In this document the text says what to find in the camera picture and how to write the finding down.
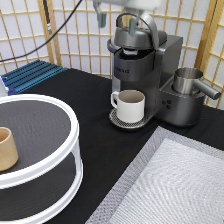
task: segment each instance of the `metal pitcher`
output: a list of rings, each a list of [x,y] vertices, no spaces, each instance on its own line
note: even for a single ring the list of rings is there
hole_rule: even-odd
[[[201,81],[203,72],[196,68],[179,68],[175,71],[173,88],[181,94],[194,95],[203,92],[213,100],[217,100],[221,93]]]

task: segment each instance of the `gray mat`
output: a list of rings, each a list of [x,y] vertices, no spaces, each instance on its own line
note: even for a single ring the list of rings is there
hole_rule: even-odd
[[[107,194],[105,199],[98,206],[96,211],[86,222],[87,224],[109,223],[112,215],[165,138],[224,160],[224,153],[222,151],[158,127],[111,191]]]
[[[27,218],[56,203],[76,175],[72,153],[54,169],[27,183],[0,190],[0,222]]]
[[[110,223],[221,224],[223,171],[222,159],[165,139]]]
[[[26,100],[0,104],[0,127],[11,129],[19,160],[1,174],[31,166],[60,147],[67,139],[71,123],[68,115],[51,103]]]

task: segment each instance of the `white rim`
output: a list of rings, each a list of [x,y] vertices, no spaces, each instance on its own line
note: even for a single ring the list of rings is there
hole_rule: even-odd
[[[69,188],[69,190],[65,193],[65,195],[59,199],[55,204],[45,209],[44,211],[30,216],[28,218],[14,220],[14,221],[0,221],[0,224],[10,223],[10,224],[31,224],[31,223],[44,223],[48,220],[55,217],[59,212],[61,212],[74,198],[76,195],[83,178],[83,165],[81,163],[81,171],[76,173],[75,179]]]
[[[13,187],[28,182],[53,169],[72,151],[79,136],[79,124],[76,115],[71,107],[61,100],[44,95],[21,94],[2,97],[0,98],[0,104],[22,100],[43,101],[60,107],[67,113],[70,118],[71,131],[65,142],[54,153],[52,153],[42,161],[22,170],[0,175],[0,189]]]

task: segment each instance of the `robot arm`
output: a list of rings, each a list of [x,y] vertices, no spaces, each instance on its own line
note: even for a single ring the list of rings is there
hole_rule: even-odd
[[[104,2],[112,5],[120,5],[132,9],[140,9],[145,11],[154,11],[157,9],[161,0],[92,0],[93,2]]]
[[[108,3],[113,5],[120,5],[125,7],[125,12],[131,12],[137,15],[137,19],[132,26],[132,31],[134,30],[136,24],[138,23],[139,17],[144,11],[154,11],[157,9],[161,0],[92,0],[94,9],[97,13],[97,20],[99,28],[103,28],[106,25],[106,13],[102,12],[100,4]]]

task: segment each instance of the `mug handle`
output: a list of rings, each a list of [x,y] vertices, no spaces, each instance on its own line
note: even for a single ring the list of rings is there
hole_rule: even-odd
[[[111,98],[110,98],[112,106],[113,106],[115,109],[117,109],[117,105],[116,105],[115,102],[114,102],[114,95],[117,95],[117,96],[118,96],[118,95],[119,95],[119,92],[117,92],[117,91],[113,92],[113,93],[111,94]]]

